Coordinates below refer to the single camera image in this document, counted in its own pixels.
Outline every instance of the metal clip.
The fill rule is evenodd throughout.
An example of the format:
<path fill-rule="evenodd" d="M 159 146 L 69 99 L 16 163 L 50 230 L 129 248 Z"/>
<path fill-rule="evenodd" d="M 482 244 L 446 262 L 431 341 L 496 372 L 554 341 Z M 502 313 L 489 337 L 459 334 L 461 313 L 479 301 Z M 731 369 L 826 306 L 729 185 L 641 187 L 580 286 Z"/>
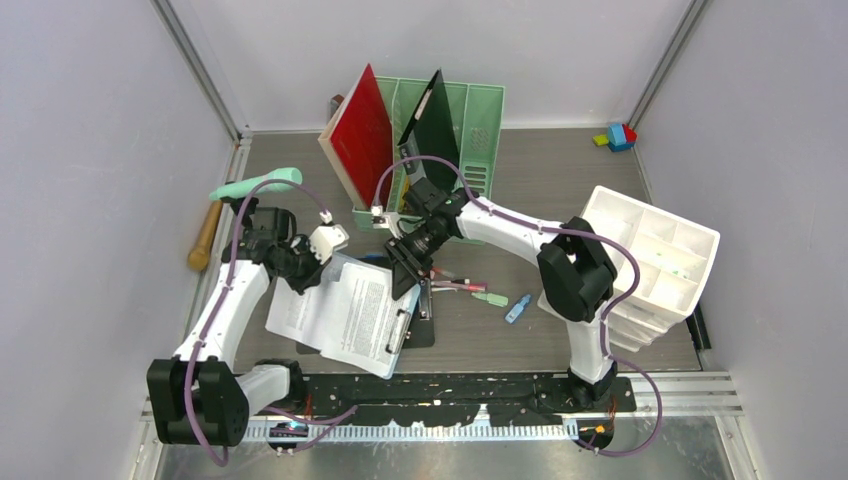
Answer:
<path fill-rule="evenodd" d="M 392 334 L 389 337 L 389 342 L 386 343 L 386 353 L 396 355 L 400 353 L 403 346 L 403 341 L 406 340 L 406 332 L 409 330 L 409 322 L 412 320 L 412 313 L 406 310 L 398 310 L 395 315 L 395 325 L 392 328 Z"/>

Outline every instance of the white plastic organizer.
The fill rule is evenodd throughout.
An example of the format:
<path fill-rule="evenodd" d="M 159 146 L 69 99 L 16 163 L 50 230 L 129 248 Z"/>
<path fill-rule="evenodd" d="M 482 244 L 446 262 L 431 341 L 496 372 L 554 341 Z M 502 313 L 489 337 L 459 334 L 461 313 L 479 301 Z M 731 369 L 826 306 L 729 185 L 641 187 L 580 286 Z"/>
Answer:
<path fill-rule="evenodd" d="M 612 343 L 636 352 L 692 314 L 713 267 L 717 231 L 601 186 L 582 216 L 595 233 L 630 250 L 642 274 L 636 292 L 610 313 Z M 604 247 L 618 270 L 620 295 L 633 282 L 633 268 Z"/>

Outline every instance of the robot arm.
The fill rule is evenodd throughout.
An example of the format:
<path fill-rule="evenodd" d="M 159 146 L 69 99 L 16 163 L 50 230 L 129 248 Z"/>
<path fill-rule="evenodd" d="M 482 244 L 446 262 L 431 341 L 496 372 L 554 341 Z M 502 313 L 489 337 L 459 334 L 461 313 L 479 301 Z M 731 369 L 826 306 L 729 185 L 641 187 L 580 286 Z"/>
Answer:
<path fill-rule="evenodd" d="M 429 274 L 432 254 L 450 237 L 480 240 L 527 260 L 542 277 L 544 291 L 539 307 L 566 321 L 571 344 L 570 373 L 576 377 L 575 398 L 581 403 L 600 399 L 616 374 L 616 365 L 601 348 L 600 312 L 612 297 L 616 269 L 597 241 L 577 236 L 543 232 L 543 227 L 592 232 L 585 220 L 568 223 L 538 220 L 497 207 L 480 197 L 472 203 L 464 189 L 453 194 L 419 180 L 405 196 L 416 215 L 424 220 L 414 231 L 386 242 L 392 260 L 392 294 L 399 297 Z M 489 208 L 537 226 L 535 230 L 490 214 Z M 391 217 L 374 211 L 376 226 L 391 228 Z M 605 339 L 607 351 L 609 340 Z"/>
<path fill-rule="evenodd" d="M 238 210 L 238 202 L 233 207 Z M 227 295 L 213 295 L 185 342 L 170 359 L 154 360 L 147 371 L 147 385 L 159 439 L 163 443 L 197 444 L 183 399 L 188 363 L 204 325 L 214 323 L 197 355 L 192 390 L 195 417 L 211 445 L 237 445 L 248 418 L 284 398 L 296 400 L 305 393 L 296 363 L 270 361 L 255 366 L 245 375 L 233 372 L 236 350 L 256 303 L 268 290 L 271 278 L 281 277 L 299 294 L 318 285 L 321 272 L 333 252 L 347 245 L 345 230 L 332 223 L 320 225 L 307 238 L 298 235 L 294 216 L 282 209 L 249 206 L 236 258 L 231 245 L 224 249 L 215 292 L 227 287 L 229 269 L 234 277 Z M 270 222 L 254 228 L 251 216 L 270 214 Z M 289 223 L 292 235 L 289 238 Z"/>

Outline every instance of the mint green handle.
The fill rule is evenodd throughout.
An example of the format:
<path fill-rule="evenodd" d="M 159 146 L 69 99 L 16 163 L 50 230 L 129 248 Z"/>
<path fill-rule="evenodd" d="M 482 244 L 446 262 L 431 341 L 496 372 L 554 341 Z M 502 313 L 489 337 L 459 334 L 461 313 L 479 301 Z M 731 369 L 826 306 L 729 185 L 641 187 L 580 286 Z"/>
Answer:
<path fill-rule="evenodd" d="M 300 170 L 294 167 L 278 168 L 269 172 L 267 175 L 262 175 L 261 177 L 248 178 L 247 180 L 218 187 L 214 192 L 209 194 L 209 200 L 214 201 L 222 198 L 242 198 L 250 193 L 250 191 L 253 190 L 253 187 L 259 185 L 259 183 L 271 179 L 289 180 L 300 185 L 300 183 L 303 182 L 303 174 L 300 173 Z M 271 185 L 265 185 L 256 193 L 285 192 L 291 190 L 291 188 L 292 187 L 290 185 L 286 185 L 284 183 L 274 183 Z"/>

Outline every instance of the red block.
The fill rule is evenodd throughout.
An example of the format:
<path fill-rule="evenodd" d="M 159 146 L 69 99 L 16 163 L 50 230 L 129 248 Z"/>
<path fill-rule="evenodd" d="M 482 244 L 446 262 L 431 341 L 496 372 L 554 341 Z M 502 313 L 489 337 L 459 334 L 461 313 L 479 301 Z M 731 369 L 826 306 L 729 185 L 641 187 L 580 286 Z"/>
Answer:
<path fill-rule="evenodd" d="M 636 141 L 636 132 L 633 131 L 632 128 L 628 127 L 626 124 L 622 125 L 624 127 L 624 138 L 627 139 L 627 143 L 633 143 Z"/>

